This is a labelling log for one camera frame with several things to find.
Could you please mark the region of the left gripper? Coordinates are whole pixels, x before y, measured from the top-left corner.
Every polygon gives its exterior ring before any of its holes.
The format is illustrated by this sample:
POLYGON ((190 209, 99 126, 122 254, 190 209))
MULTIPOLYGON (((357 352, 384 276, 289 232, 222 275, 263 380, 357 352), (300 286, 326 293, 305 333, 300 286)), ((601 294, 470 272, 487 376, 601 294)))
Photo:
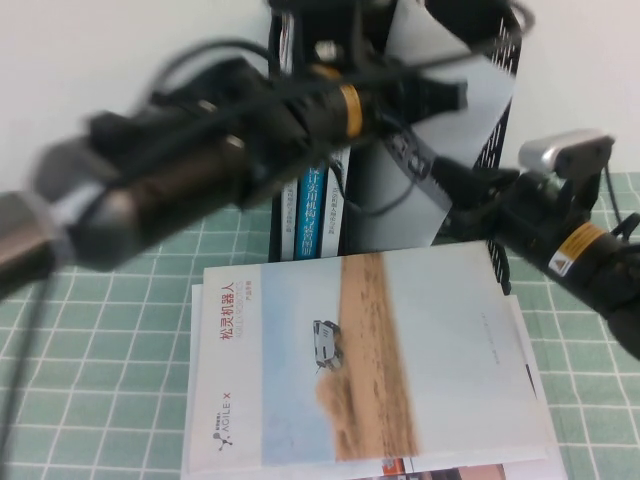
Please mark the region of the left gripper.
POLYGON ((421 78, 419 73, 367 75, 367 135, 384 136, 421 119, 423 114, 464 110, 466 82, 421 78))

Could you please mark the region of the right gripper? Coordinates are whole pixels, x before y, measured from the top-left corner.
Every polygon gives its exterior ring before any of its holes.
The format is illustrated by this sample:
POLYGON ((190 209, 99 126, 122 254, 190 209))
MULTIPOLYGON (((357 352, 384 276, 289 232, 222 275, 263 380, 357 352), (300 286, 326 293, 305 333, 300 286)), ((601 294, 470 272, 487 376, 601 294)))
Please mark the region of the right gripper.
MULTIPOLYGON (((438 157, 432 176, 446 194, 488 194, 511 185, 517 169, 471 168, 438 157)), ((451 208, 439 241, 486 241, 513 250, 527 261, 549 261, 591 215, 591 183, 556 187, 539 174, 523 174, 506 191, 471 208, 451 208)))

